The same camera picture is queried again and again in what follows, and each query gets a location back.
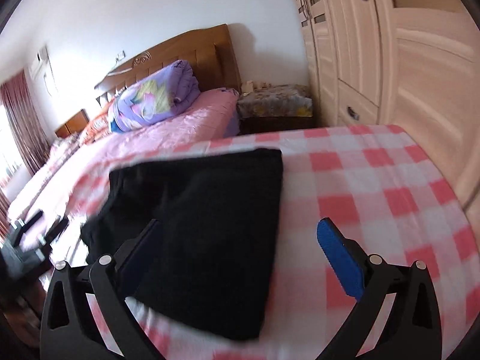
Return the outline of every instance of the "silver screw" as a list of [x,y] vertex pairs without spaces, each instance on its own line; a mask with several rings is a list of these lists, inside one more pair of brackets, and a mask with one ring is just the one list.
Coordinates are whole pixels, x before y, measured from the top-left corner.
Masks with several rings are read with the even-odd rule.
[[106,255],[100,257],[98,262],[100,263],[101,266],[107,266],[112,262],[112,257],[109,256],[108,254],[106,254]]
[[427,269],[427,264],[425,264],[422,260],[418,260],[415,265],[418,269]]
[[65,268],[67,266],[67,262],[66,261],[59,261],[55,264],[55,268],[58,269],[59,271],[61,271],[63,268]]
[[376,266],[379,266],[383,262],[383,259],[378,254],[372,254],[370,256],[370,262]]

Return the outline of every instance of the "dark blue gripper pad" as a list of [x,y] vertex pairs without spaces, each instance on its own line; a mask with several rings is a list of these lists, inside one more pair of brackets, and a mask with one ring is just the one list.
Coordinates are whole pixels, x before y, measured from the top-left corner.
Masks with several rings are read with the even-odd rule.
[[350,255],[340,238],[342,235],[339,236],[338,233],[339,231],[333,228],[328,220],[322,219],[318,223],[317,240],[323,253],[327,256],[345,293],[358,302],[365,290],[363,270]]

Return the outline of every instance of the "window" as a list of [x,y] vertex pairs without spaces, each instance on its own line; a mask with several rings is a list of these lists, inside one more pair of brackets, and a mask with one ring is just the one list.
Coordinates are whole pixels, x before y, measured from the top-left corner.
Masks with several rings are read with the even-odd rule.
[[7,113],[3,105],[0,105],[0,187],[7,185],[22,164],[22,157],[10,131]]

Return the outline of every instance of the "air conditioner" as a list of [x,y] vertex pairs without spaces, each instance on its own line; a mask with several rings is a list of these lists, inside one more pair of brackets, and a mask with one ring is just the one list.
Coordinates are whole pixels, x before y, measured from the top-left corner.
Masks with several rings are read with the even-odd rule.
[[48,63],[49,61],[49,53],[47,51],[47,47],[44,46],[37,52],[33,63],[30,66],[30,77],[35,80],[42,68]]

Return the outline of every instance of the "black garment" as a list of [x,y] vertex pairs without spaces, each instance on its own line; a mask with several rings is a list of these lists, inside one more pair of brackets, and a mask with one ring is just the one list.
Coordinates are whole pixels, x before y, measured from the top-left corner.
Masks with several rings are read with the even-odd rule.
[[163,242],[135,298],[233,340],[257,338],[275,255],[279,150],[141,163],[110,173],[110,195],[82,228],[88,263],[154,218]]

